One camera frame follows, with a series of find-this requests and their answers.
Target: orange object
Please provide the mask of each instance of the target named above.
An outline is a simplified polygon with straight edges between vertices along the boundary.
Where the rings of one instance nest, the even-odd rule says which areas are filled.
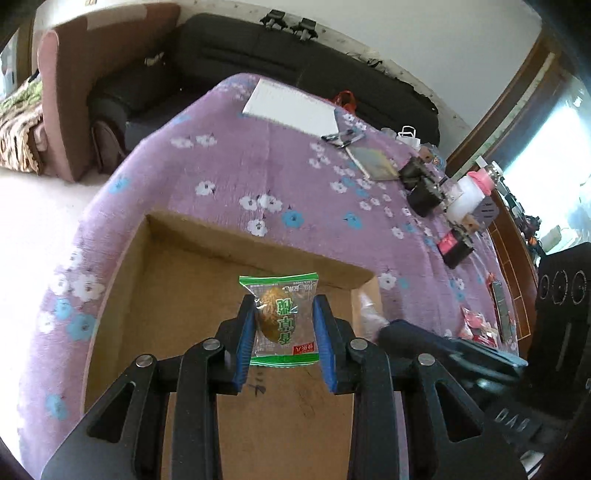
[[[335,98],[331,100],[335,105],[343,107],[349,113],[355,114],[357,108],[357,101],[355,95],[350,90],[343,90],[339,92]]]

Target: sofa backrest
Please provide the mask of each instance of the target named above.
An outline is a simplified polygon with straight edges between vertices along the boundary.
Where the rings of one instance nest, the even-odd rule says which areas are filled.
[[[86,99],[101,77],[146,55],[171,32],[176,4],[96,11],[47,31],[38,49],[43,121],[57,175],[76,181],[92,163]]]
[[[198,14],[175,33],[169,55],[182,74],[212,87],[240,72],[258,73],[323,98],[351,90],[357,114],[376,128],[417,129],[422,142],[439,144],[437,108],[408,83],[316,41],[213,14]]]

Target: circular pattern on black panel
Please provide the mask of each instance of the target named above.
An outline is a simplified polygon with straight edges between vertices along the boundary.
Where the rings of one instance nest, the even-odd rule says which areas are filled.
[[[540,292],[540,298],[542,300],[548,296],[548,292],[550,291],[550,279],[548,278],[548,275],[544,275],[540,280],[538,291]]]
[[[573,277],[573,286],[570,289],[570,294],[573,298],[573,303],[578,305],[585,298],[587,293],[587,277],[582,270],[575,273]]]
[[[552,281],[552,301],[555,305],[562,305],[566,299],[566,293],[569,287],[569,279],[564,270],[555,273]]]

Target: white floor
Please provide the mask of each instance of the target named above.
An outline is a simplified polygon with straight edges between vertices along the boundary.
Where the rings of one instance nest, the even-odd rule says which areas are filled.
[[[18,383],[37,307],[84,208],[107,178],[91,172],[71,184],[0,168],[0,437],[17,457]]]

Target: silver bolt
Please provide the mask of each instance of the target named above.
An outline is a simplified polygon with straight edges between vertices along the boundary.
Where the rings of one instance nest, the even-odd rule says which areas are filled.
[[[430,367],[435,363],[435,359],[429,353],[421,353],[418,356],[418,362],[424,367]]]
[[[367,341],[362,338],[354,338],[350,345],[353,350],[365,350],[368,347]]]
[[[220,348],[220,341],[217,338],[208,338],[203,342],[203,348],[205,350],[217,350]]]
[[[152,365],[152,355],[140,355],[138,358],[135,359],[135,364],[138,367],[149,367]]]

